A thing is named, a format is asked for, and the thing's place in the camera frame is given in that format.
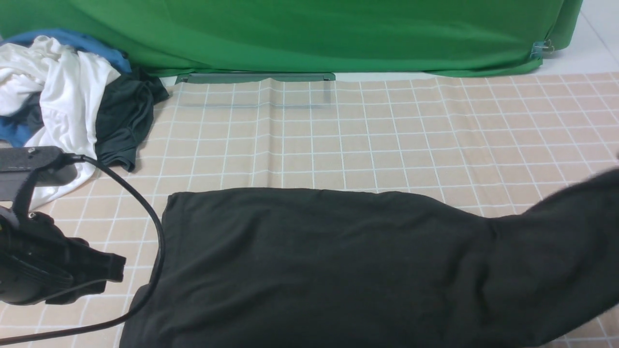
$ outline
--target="white tile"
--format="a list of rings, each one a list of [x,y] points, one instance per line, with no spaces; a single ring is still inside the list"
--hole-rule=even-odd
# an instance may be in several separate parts
[[[544,58],[543,65],[534,74],[595,74],[609,71],[619,71],[619,63],[581,14],[569,46]]]
[[[619,62],[619,1],[585,0],[581,14]]]

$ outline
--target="black t-shirt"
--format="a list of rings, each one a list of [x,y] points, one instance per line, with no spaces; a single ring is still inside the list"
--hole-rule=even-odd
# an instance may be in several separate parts
[[[537,346],[619,302],[618,202],[619,170],[497,219],[407,193],[176,193],[121,348]]]

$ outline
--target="black cable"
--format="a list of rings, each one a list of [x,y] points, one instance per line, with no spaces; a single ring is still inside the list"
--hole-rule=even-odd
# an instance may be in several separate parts
[[[116,180],[116,182],[119,183],[124,189],[129,191],[129,193],[131,193],[135,197],[135,199],[137,199],[137,201],[140,202],[140,204],[142,204],[144,209],[146,209],[146,211],[149,213],[150,218],[153,220],[153,223],[155,224],[155,229],[157,230],[157,240],[159,242],[159,248],[157,249],[157,257],[155,258],[153,270],[152,270],[152,273],[150,274],[149,286],[146,290],[146,293],[142,297],[142,299],[139,302],[137,302],[132,308],[130,308],[129,311],[125,315],[120,316],[117,319],[106,321],[100,324],[81,326],[79,328],[51,331],[48,333],[39,333],[39,334],[30,334],[30,335],[24,335],[24,336],[2,338],[0,339],[0,346],[6,346],[9,344],[16,344],[16,343],[40,341],[40,340],[50,339],[50,338],[73,336],[77,334],[91,333],[93,331],[104,330],[104,329],[108,329],[113,326],[116,326],[118,324],[121,324],[127,321],[132,316],[134,316],[138,311],[140,311],[144,307],[144,305],[146,305],[148,300],[152,297],[153,293],[155,292],[155,288],[157,286],[157,283],[159,282],[159,278],[161,278],[161,273],[163,270],[163,260],[165,258],[165,241],[163,240],[163,227],[161,225],[161,221],[159,220],[159,217],[157,216],[157,213],[155,212],[155,209],[153,209],[153,207],[150,206],[150,204],[146,201],[146,199],[144,199],[144,197],[142,197],[142,195],[139,192],[137,192],[137,190],[134,189],[133,186],[131,186],[127,181],[125,181],[118,174],[116,174],[114,171],[109,169],[106,165],[102,164],[101,162],[91,157],[88,157],[86,155],[66,154],[66,156],[67,156],[67,161],[71,165],[77,162],[86,162],[86,163],[90,163],[94,165],[95,167],[99,168],[103,173],[106,173],[108,176],[110,176],[110,178]]]

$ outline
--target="pile of clothes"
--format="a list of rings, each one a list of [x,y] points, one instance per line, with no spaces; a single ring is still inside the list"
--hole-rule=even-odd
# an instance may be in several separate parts
[[[168,97],[158,78],[131,68],[125,53],[82,33],[37,30],[0,41],[0,140],[13,147],[58,146],[131,172],[153,107]],[[37,188],[31,208],[95,171],[81,163],[77,169],[69,185]]]

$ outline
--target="white grid line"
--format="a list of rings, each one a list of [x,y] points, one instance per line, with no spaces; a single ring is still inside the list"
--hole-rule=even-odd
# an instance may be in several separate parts
[[[413,92],[413,97],[417,99],[417,94],[415,93],[415,89],[413,88],[412,82],[409,81],[409,83],[410,83],[410,89]],[[419,115],[421,115],[419,104],[417,104],[417,111],[419,112]],[[422,129],[423,129],[423,135],[425,136],[425,140],[426,140],[426,145],[428,146],[428,149],[431,149],[432,146],[430,146],[430,140],[428,139],[428,133],[425,132],[425,125],[423,124],[423,120],[421,120],[421,124],[422,124]],[[443,191],[443,186],[441,185],[441,178],[439,178],[438,176],[436,161],[434,160],[434,155],[432,154],[432,151],[430,151],[430,159],[432,161],[432,167],[434,168],[434,176],[436,178],[436,182],[438,183],[439,190],[441,191],[441,199],[443,200],[443,202],[445,202],[446,201],[445,192]]]
[[[234,91],[236,90],[236,84],[233,85],[232,87],[232,100],[234,101]],[[226,138],[226,150],[225,150],[225,156],[223,156],[223,166],[222,166],[222,178],[220,180],[219,183],[219,188],[223,189],[223,179],[225,178],[226,173],[226,162],[228,161],[228,150],[230,148],[230,132],[232,131],[232,111],[234,109],[230,108],[230,122],[228,123],[228,137]]]
[[[366,114],[365,101],[363,99],[363,92],[361,93],[361,104],[363,107],[363,119],[365,120],[365,131],[368,137],[368,147],[370,148],[370,160],[372,161],[372,174],[374,175],[374,185],[376,186],[376,190],[378,190],[378,177],[376,176],[376,163],[374,162],[374,152],[372,151],[372,138],[370,136],[370,126],[368,125],[368,115]]]
[[[468,91],[466,91],[466,89],[464,90],[464,93],[466,94],[467,98],[469,97],[469,93]],[[469,106],[470,109],[473,110],[473,103],[471,103],[470,99],[469,99]],[[479,119],[477,117],[474,117],[475,122],[477,123],[477,127],[479,129],[482,128],[481,123],[479,122]],[[501,171],[499,170],[498,166],[497,166],[497,160],[495,158],[495,155],[492,153],[492,148],[488,145],[488,139],[486,138],[486,134],[484,132],[482,132],[482,137],[483,137],[483,142],[486,144],[486,146],[483,146],[484,148],[488,149],[488,152],[490,153],[490,158],[492,159],[492,166],[496,168],[496,171],[498,173],[499,179],[501,179],[501,183],[503,185],[503,188],[505,189],[505,192],[507,194],[507,198],[509,199],[509,203],[511,204],[511,208],[514,211],[514,214],[517,213],[516,212],[516,205],[514,204],[514,200],[511,197],[511,193],[509,193],[509,190],[507,189],[507,186],[505,185],[505,179],[503,178],[503,174],[501,173]]]

